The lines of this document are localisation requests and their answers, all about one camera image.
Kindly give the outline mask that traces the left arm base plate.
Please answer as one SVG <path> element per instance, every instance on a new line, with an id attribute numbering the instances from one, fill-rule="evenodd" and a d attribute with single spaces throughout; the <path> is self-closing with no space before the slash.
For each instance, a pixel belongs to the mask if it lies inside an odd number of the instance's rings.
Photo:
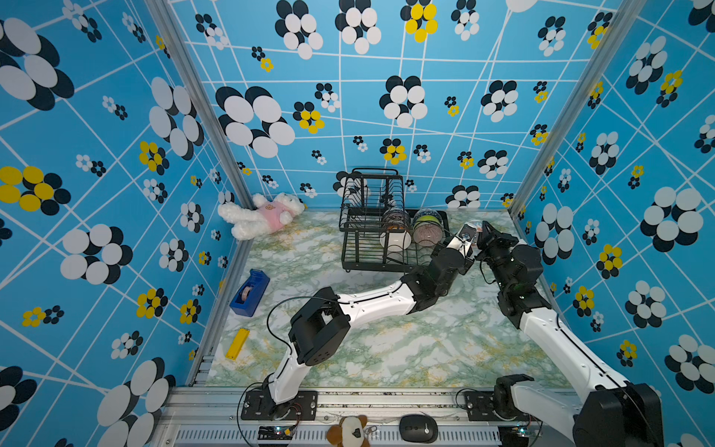
<path id="1" fill-rule="evenodd" d="M 317 409 L 316 391 L 300 391 L 292 400 L 275 404 L 268 391 L 252 389 L 243 399 L 239 417 L 242 421 L 314 421 Z"/>

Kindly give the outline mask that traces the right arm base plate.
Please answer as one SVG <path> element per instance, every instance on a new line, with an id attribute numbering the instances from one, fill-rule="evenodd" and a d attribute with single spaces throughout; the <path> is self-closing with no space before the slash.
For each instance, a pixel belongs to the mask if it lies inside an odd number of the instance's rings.
<path id="1" fill-rule="evenodd" d="M 467 418 L 471 422 L 495 422 L 495 423 L 539 423 L 538 418 L 526 413 L 517 413 L 515 416 L 504 417 L 495 410 L 493 401 L 493 391 L 479 391 L 476 389 L 460 389 L 455 394 L 456 405 L 467 412 Z"/>

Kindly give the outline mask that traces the plain white bowl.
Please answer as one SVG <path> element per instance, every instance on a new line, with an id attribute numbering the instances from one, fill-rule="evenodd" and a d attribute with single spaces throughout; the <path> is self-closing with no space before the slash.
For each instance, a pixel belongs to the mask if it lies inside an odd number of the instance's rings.
<path id="1" fill-rule="evenodd" d="M 379 242 L 387 253 L 401 253 L 411 246 L 413 238 L 409 231 L 385 231 L 380 234 Z"/>

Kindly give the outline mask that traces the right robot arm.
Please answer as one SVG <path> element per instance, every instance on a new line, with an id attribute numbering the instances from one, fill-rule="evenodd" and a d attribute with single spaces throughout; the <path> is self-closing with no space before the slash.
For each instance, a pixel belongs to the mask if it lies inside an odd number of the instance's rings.
<path id="1" fill-rule="evenodd" d="M 591 351 L 536 289 L 543 272 L 538 249 L 483 222 L 477 259 L 499 287 L 498 305 L 534 341 L 571 384 L 565 397 L 526 374 L 499 378 L 495 411 L 504 419 L 526 413 L 577 446 L 664 445 L 661 400 L 646 384 L 634 384 Z"/>

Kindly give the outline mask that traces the brown plush dog toy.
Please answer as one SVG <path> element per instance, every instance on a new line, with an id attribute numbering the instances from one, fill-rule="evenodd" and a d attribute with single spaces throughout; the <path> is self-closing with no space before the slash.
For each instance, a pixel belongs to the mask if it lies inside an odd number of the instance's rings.
<path id="1" fill-rule="evenodd" d="M 370 447 L 367 425 L 366 415 L 343 417 L 338 425 L 328 429 L 326 439 L 330 445 L 337 447 Z"/>

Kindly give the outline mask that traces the right circuit board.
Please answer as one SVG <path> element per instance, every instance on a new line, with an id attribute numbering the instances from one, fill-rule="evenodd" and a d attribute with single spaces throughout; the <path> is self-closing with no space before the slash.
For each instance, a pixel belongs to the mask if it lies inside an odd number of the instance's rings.
<path id="1" fill-rule="evenodd" d="M 499 435 L 503 446 L 528 446 L 529 431 L 525 427 L 500 427 Z"/>

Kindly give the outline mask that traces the brown white patterned bowl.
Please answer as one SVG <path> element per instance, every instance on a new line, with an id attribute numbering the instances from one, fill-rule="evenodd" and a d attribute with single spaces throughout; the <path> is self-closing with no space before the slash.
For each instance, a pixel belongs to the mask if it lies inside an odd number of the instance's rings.
<path id="1" fill-rule="evenodd" d="M 410 226 L 411 216 L 406 210 L 390 209 L 382 216 L 382 230 L 385 232 L 405 232 Z"/>

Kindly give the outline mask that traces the black computer mouse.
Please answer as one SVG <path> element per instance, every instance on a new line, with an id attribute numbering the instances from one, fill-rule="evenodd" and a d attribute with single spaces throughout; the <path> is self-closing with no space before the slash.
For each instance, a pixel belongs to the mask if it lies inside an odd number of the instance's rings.
<path id="1" fill-rule="evenodd" d="M 398 432 L 406 443 L 435 443 L 439 437 L 439 426 L 429 415 L 412 413 L 400 419 Z"/>

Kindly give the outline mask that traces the red blue patterned bowl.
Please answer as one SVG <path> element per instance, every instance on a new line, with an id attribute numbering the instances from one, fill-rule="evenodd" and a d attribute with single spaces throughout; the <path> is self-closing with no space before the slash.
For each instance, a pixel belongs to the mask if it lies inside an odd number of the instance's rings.
<path id="1" fill-rule="evenodd" d="M 477 246 L 480 234 L 482 233 L 482 221 L 464 223 L 459 230 L 459 238 L 464 243 L 469 242 L 472 246 Z"/>

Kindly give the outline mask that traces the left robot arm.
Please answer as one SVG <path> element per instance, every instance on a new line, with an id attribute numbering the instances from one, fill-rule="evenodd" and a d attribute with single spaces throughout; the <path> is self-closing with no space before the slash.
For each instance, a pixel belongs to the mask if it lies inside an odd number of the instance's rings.
<path id="1" fill-rule="evenodd" d="M 473 264 L 472 248 L 467 243 L 438 250 L 428 266 L 416 268 L 384 288 L 364 294 L 336 294 L 326 287 L 310 296 L 290 319 L 283 360 L 264 380 L 271 404 L 281 406 L 296 398 L 310 369 L 330 359 L 351 330 L 381 318 L 432 307 L 450 292 L 456 277 L 465 275 Z"/>

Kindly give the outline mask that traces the lime green bowl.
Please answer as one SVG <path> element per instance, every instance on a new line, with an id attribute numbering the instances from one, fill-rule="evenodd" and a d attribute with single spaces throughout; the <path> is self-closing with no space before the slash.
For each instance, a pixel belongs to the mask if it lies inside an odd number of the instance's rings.
<path id="1" fill-rule="evenodd" d="M 443 218 L 437 210 L 422 209 L 413 216 L 413 226 L 421 223 L 443 225 Z"/>

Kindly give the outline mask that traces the pink striped bowl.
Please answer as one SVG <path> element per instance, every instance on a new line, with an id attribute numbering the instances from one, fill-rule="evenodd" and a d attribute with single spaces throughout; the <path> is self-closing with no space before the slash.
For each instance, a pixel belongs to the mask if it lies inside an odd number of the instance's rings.
<path id="1" fill-rule="evenodd" d="M 420 222 L 413 228 L 413 242 L 419 247 L 434 247 L 443 238 L 444 230 L 439 222 Z"/>

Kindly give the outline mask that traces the circuit board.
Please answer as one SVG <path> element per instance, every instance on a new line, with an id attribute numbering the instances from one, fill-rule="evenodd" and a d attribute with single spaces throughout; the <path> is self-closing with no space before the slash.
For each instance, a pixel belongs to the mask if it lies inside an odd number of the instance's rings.
<path id="1" fill-rule="evenodd" d="M 529 431 L 525 427 L 500 427 L 499 435 L 503 446 L 528 446 Z"/>
<path id="2" fill-rule="evenodd" d="M 291 441 L 295 426 L 260 426 L 258 429 L 259 441 Z"/>

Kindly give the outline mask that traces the blue tape dispenser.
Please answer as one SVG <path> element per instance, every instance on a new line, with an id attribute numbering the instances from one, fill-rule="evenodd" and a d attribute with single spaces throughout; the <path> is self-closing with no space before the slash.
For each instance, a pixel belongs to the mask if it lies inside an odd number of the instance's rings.
<path id="1" fill-rule="evenodd" d="M 263 270 L 251 269 L 249 277 L 240 286 L 230 303 L 231 311 L 242 317 L 251 318 L 270 283 Z"/>

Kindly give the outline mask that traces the yellow block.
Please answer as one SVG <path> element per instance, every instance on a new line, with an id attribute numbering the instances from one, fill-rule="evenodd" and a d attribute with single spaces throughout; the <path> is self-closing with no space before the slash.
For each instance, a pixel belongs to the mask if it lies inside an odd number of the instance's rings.
<path id="1" fill-rule="evenodd" d="M 251 332 L 247 329 L 241 328 L 238 330 L 231 344 L 229 345 L 228 350 L 225 352 L 225 357 L 227 359 L 235 361 L 238 358 L 238 355 L 240 354 L 243 346 L 245 345 L 250 333 Z"/>

